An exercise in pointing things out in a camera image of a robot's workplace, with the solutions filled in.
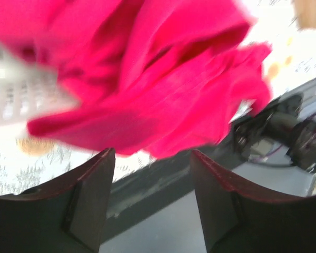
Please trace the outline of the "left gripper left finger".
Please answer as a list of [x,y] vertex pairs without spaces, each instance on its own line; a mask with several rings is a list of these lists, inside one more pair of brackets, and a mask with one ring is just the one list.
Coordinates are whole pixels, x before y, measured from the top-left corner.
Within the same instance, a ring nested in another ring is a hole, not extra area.
[[0,252],[98,252],[114,168],[108,148],[46,183],[0,196]]

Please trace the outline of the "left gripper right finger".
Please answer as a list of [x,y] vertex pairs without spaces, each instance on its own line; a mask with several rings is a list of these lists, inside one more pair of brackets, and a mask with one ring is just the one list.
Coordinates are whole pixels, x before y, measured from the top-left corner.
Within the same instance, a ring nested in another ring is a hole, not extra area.
[[207,252],[316,252],[316,195],[265,188],[198,150],[190,166]]

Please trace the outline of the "magenta t shirt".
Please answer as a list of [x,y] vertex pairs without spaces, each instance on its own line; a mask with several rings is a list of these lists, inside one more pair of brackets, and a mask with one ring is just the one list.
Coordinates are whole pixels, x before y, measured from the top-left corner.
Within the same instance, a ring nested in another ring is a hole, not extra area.
[[221,142],[241,102],[270,102],[270,47],[240,46],[253,23],[239,1],[0,1],[0,44],[80,102],[30,135],[159,159]]

